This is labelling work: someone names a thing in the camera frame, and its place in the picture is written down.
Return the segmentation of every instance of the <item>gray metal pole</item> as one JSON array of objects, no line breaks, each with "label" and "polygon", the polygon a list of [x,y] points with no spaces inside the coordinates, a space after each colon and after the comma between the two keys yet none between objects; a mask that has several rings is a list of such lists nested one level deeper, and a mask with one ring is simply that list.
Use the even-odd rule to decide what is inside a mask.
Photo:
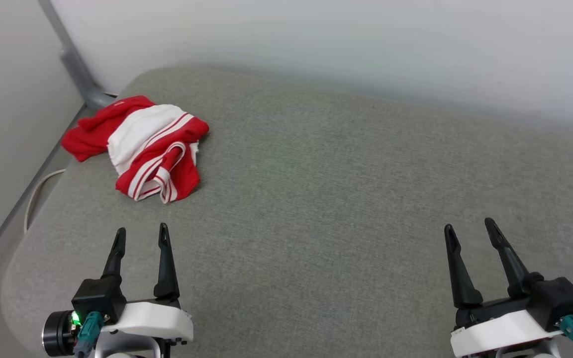
[{"label": "gray metal pole", "polygon": [[51,0],[38,1],[39,5],[41,5],[41,9],[43,9],[43,12],[48,17],[48,21],[50,21],[52,28],[55,30],[63,44],[63,48],[60,52],[61,61],[64,66],[66,66],[68,73],[70,73],[70,77],[73,82],[75,82],[75,86],[77,86],[79,92],[81,92],[86,105],[93,109],[101,109],[112,104],[112,102],[114,102],[114,98],[103,93],[103,91],[98,89],[96,84],[94,84],[92,76],[88,72],[86,65],[77,52],[77,48],[72,42],[66,28],[63,26],[54,6],[52,6]]}]

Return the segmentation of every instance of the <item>red and white garment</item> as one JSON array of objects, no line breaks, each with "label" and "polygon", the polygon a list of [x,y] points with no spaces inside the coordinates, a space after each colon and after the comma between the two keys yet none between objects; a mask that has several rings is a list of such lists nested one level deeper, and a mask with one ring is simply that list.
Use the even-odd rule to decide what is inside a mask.
[{"label": "red and white garment", "polygon": [[[78,129],[77,136],[66,134],[62,144],[79,161],[83,161],[87,157],[81,156],[81,152],[92,150],[91,145],[86,147],[82,143],[94,138],[96,147],[93,150],[98,154],[99,139],[107,134],[107,151],[119,175],[117,190],[136,201],[156,193],[163,202],[185,198],[200,181],[195,167],[198,140],[209,131],[209,127],[207,123],[171,104],[152,104],[143,108],[144,97],[138,97],[141,98],[121,100],[98,112],[103,114],[103,111],[113,107],[114,112],[124,115],[122,120],[114,118],[112,124],[106,124],[102,131],[88,135],[75,128]],[[128,108],[132,106],[141,107],[131,111]]]}]

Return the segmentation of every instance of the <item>red fabric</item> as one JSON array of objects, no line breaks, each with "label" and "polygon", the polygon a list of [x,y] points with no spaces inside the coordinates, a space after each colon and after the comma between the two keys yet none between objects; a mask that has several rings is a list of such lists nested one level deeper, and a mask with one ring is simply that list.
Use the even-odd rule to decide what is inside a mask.
[{"label": "red fabric", "polygon": [[125,118],[139,109],[155,105],[143,95],[120,99],[101,109],[92,118],[82,118],[78,127],[70,129],[63,136],[61,145],[68,150],[77,161],[84,161],[107,151],[107,139]]},{"label": "red fabric", "polygon": [[160,132],[166,135],[148,143],[132,161],[127,172],[116,181],[117,190],[140,200],[159,192],[161,188],[163,202],[183,199],[191,193],[200,182],[200,176],[192,159],[190,145],[197,143],[209,131],[209,126],[191,116],[186,124],[179,127],[182,119],[179,118]]}]

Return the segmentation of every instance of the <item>black cylindrical lens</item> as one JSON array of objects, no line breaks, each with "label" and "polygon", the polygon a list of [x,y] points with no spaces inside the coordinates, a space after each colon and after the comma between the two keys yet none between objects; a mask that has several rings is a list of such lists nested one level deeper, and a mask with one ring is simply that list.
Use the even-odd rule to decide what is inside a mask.
[{"label": "black cylindrical lens", "polygon": [[63,357],[74,354],[76,335],[73,330],[72,312],[73,310],[52,312],[46,319],[41,340],[43,350],[48,356]]}]

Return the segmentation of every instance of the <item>robotic arm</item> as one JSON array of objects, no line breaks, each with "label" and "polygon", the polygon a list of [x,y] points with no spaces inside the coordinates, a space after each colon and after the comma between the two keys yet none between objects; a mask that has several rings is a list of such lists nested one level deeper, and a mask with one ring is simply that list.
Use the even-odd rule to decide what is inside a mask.
[{"label": "robotic arm", "polygon": [[532,358],[560,358],[557,339],[573,340],[573,284],[565,277],[545,280],[529,272],[491,218],[487,234],[507,276],[508,298],[484,302],[461,258],[455,229],[446,225],[450,283],[457,315],[450,344],[458,358],[496,357],[533,349]]},{"label": "robotic arm", "polygon": [[129,352],[151,351],[154,358],[171,358],[170,349],[193,340],[191,315],[180,308],[180,291],[169,231],[161,223],[161,262],[153,299],[127,302],[120,284],[125,255],[125,229],[114,244],[99,279],[85,279],[72,299],[73,310],[51,313],[41,339],[51,357],[135,358]]}]

